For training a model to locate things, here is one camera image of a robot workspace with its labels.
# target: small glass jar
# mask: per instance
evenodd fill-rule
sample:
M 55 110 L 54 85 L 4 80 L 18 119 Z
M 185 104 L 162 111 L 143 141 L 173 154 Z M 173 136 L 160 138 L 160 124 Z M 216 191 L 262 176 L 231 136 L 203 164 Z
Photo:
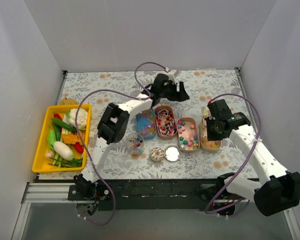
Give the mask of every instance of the small glass jar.
M 132 156 L 139 156 L 145 150 L 144 138 L 138 133 L 130 133 L 125 140 L 125 145 Z

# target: table surface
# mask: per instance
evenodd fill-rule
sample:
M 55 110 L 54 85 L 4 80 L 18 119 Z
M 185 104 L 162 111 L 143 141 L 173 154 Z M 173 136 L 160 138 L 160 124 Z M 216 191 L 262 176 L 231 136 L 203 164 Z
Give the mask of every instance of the table surface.
M 145 86 L 155 79 L 161 71 L 139 71 L 138 78 Z M 234 93 L 242 95 L 240 82 L 234 70 L 185 70 L 177 77 L 183 81 L 190 100 L 172 102 L 162 99 L 160 105 L 172 107 L 175 118 L 192 117 L 197 126 L 202 119 L 201 108 L 217 95 Z M 73 72 L 68 73 L 65 79 L 62 96 L 75 99 L 78 103 L 90 92 L 98 89 L 117 90 L 131 96 L 137 96 L 141 88 L 134 79 L 133 71 L 117 72 Z M 250 118 L 246 103 L 238 97 L 225 97 L 233 112 L 243 112 Z M 86 103 L 92 105 L 92 120 L 89 136 L 89 150 L 97 137 L 97 125 L 107 105 L 111 102 L 120 104 L 128 101 L 127 97 L 112 93 L 101 92 L 92 95 Z M 136 132 L 136 119 L 133 117 L 127 126 L 125 137 Z M 165 148 L 169 145 L 178 145 L 177 137 L 164 140 L 156 135 L 145 141 L 145 151 L 140 156 L 131 156 L 126 152 L 124 141 L 117 143 L 110 151 L 103 170 L 100 172 L 105 179 L 198 179 L 216 178 L 219 175 L 235 172 L 245 157 L 229 139 L 223 140 L 219 152 L 209 153 L 201 149 L 195 153 L 182 153 L 180 160 L 169 162 L 150 160 L 152 148 Z M 73 179 L 79 172 L 41 173 L 40 180 L 68 180 Z M 256 172 L 248 164 L 241 173 L 246 178 L 256 178 Z

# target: white enclosure panel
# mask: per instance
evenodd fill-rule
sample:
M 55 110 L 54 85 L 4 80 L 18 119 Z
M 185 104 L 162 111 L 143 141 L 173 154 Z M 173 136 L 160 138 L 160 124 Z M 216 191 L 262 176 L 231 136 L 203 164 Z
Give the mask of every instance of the white enclosure panel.
M 23 0 L 0 0 L 0 240 L 10 239 L 62 72 Z
M 300 173 L 300 0 L 277 0 L 249 52 L 242 79 L 271 153 Z M 300 226 L 300 205 L 294 209 Z
M 240 67 L 276 0 L 24 0 L 70 72 Z

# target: yellow tray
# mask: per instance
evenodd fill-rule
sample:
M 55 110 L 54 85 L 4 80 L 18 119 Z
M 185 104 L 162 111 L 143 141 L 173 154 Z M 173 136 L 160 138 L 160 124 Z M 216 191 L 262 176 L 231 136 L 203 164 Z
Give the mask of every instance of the yellow tray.
M 51 160 L 45 157 L 46 152 L 50 151 L 48 147 L 48 132 L 53 129 L 52 127 L 52 119 L 54 118 L 54 114 L 59 114 L 61 118 L 64 117 L 66 110 L 77 109 L 79 107 L 78 104 L 76 105 L 58 105 L 58 106 L 50 106 L 47 108 L 44 122 L 41 130 L 41 135 L 38 143 L 38 147 L 36 149 L 34 162 L 32 165 L 32 171 L 35 173 L 55 173 L 55 172 L 76 172 L 81 171 L 85 168 L 87 164 L 87 151 L 83 151 L 83 159 L 82 159 L 82 166 L 81 167 L 61 167 L 49 165 L 51 164 Z M 90 104 L 83 104 L 81 106 L 82 109 L 88 110 L 88 119 L 86 122 L 86 130 L 85 130 L 85 145 L 88 145 L 89 139 L 89 130 L 90 130 L 90 121 L 91 121 L 91 105 Z M 74 157 L 79 159 L 82 153 L 78 153 L 73 146 L 71 149 L 74 152 Z

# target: wooden bowl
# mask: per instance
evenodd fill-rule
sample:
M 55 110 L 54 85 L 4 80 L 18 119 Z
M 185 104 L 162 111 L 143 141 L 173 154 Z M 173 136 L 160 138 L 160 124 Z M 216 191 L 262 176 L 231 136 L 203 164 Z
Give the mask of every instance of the wooden bowl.
M 195 151 L 197 151 L 200 148 L 200 135 L 198 134 L 196 121 L 192 117 L 181 117 L 178 119 L 177 122 L 179 122 L 179 121 L 185 122 L 185 125 L 184 125 L 185 130 L 182 133 L 179 133 L 179 129 L 178 129 L 179 148 L 180 148 L 181 152 L 183 152 L 183 153 L 194 153 Z M 189 142 L 191 142 L 190 139 L 194 135 L 197 135 L 197 139 L 196 139 L 196 143 L 198 144 L 197 149 L 196 150 L 186 150 L 185 148 L 183 148 L 180 144 L 180 137 L 183 137 L 184 140 L 187 140 L 189 143 Z
M 159 125 L 158 125 L 158 121 L 157 121 L 157 118 L 156 118 L 156 112 L 158 112 L 162 109 L 166 109 L 168 112 L 172 113 L 172 117 L 173 117 L 173 120 L 174 120 L 174 127 L 177 129 L 177 131 L 173 135 L 166 136 L 166 135 L 160 134 Z M 176 118 L 175 118 L 175 115 L 174 115 L 174 111 L 172 110 L 171 107 L 166 106 L 166 105 L 157 106 L 154 109 L 154 119 L 155 119 L 155 125 L 156 125 L 156 128 L 157 128 L 157 133 L 158 133 L 159 138 L 161 138 L 161 139 L 173 139 L 177 135 L 177 132 L 178 132 L 177 122 L 176 122 Z

